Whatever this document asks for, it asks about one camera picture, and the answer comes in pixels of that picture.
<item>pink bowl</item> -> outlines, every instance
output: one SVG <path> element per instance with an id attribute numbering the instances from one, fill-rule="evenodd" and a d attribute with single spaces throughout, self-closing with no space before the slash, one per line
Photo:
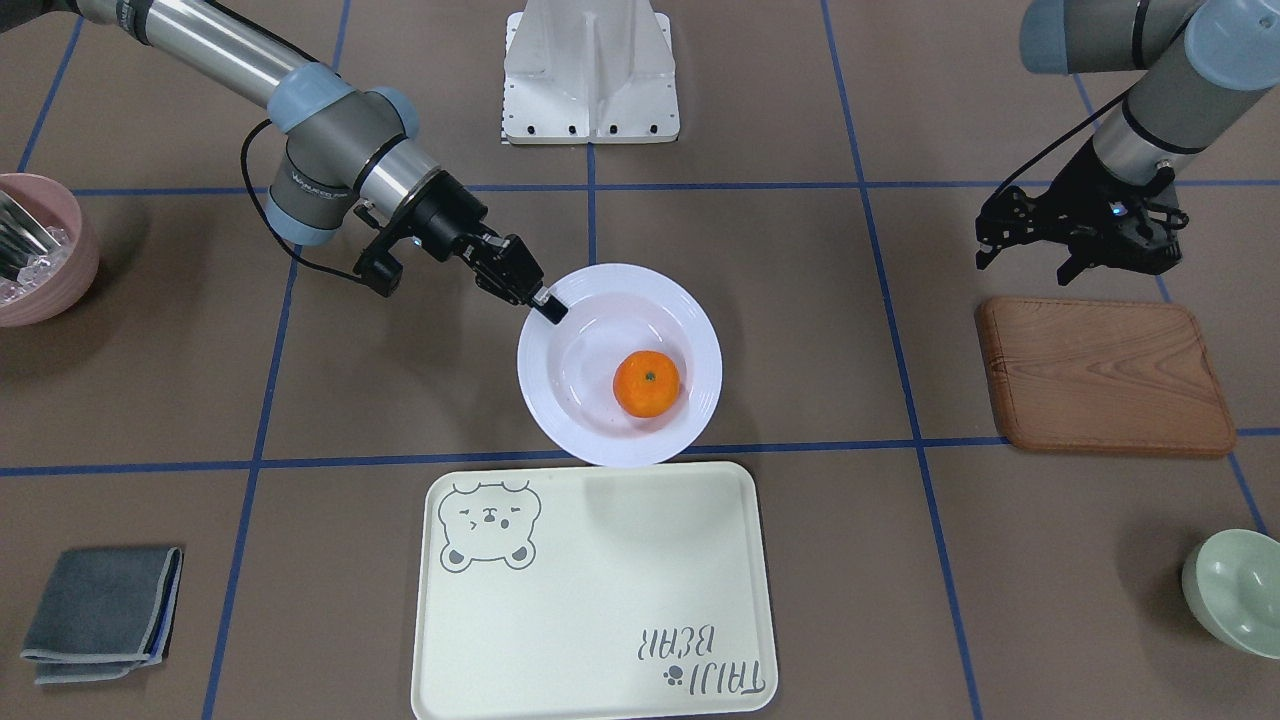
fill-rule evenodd
<path id="1" fill-rule="evenodd" d="M 79 300 L 97 274 L 97 234 L 81 213 L 72 191 L 44 177 L 27 173 L 0 174 L 0 190 L 8 192 L 45 227 L 59 227 L 72 238 L 72 254 L 44 284 L 0 306 L 0 328 L 47 320 Z"/>

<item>gray floor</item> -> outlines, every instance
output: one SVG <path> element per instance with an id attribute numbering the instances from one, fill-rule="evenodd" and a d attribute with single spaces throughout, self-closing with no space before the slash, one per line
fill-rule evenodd
<path id="1" fill-rule="evenodd" d="M 1280 527 L 1280 94 L 1185 174 L 1187 260 L 1162 283 L 1061 290 L 1055 247 L 979 274 L 986 195 L 1133 81 L 1023 70 L 1025 4 L 655 0 L 681 140 L 594 150 L 498 142 L 518 0 L 237 5 L 403 90 L 552 278 L 627 261 L 699 299 L 724 391 L 678 460 L 759 487 L 781 662 L 762 716 L 1270 716 L 1275 665 L 1201 630 L 1175 571 L 1219 529 Z M 119 31 L 42 18 L 0 37 L 0 164 L 74 188 L 104 240 L 81 305 L 0 331 L 0 717 L 411 717 L 426 488 L 573 464 L 521 400 L 524 314 L 425 256 L 390 300 L 294 272 L 234 190 L 261 111 Z M 351 222 L 314 256 L 369 240 Z M 973 309 L 1007 293 L 1187 305 L 1235 455 L 1004 445 Z M 187 547 L 170 657 L 35 688 L 17 656 L 58 553 L 142 542 Z"/>

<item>plastic tray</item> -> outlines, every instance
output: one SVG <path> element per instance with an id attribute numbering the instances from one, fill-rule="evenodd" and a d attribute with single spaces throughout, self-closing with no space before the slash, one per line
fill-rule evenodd
<path id="1" fill-rule="evenodd" d="M 777 683 L 741 466 L 452 473 L 428 492 L 420 720 L 742 712 Z"/>

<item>orange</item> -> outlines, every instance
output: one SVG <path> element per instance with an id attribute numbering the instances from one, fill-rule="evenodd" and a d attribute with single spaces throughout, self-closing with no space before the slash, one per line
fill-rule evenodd
<path id="1" fill-rule="evenodd" d="M 632 352 L 613 374 L 613 397 L 636 418 L 657 418 L 680 396 L 680 370 L 662 352 Z"/>

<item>bowl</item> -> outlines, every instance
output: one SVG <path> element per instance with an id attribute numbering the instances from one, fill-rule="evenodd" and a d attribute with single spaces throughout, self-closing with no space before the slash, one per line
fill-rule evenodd
<path id="1" fill-rule="evenodd" d="M 42 284 L 0 306 L 0 328 L 47 320 L 79 300 L 97 274 L 97 234 L 81 213 L 72 191 L 44 176 L 0 174 L 0 190 L 27 209 L 40 224 L 59 227 L 72 240 L 72 252 Z"/>
<path id="2" fill-rule="evenodd" d="M 1253 530 L 1215 534 L 1183 565 L 1183 594 L 1213 637 L 1280 660 L 1280 542 Z"/>
<path id="3" fill-rule="evenodd" d="M 662 462 L 701 434 L 719 401 L 719 341 L 685 288 L 648 268 L 582 268 L 552 286 L 568 306 L 553 325 L 530 313 L 517 372 L 525 405 L 566 452 L 611 468 Z M 657 418 L 628 415 L 613 397 L 613 374 L 639 350 L 666 354 L 680 370 L 676 404 Z"/>

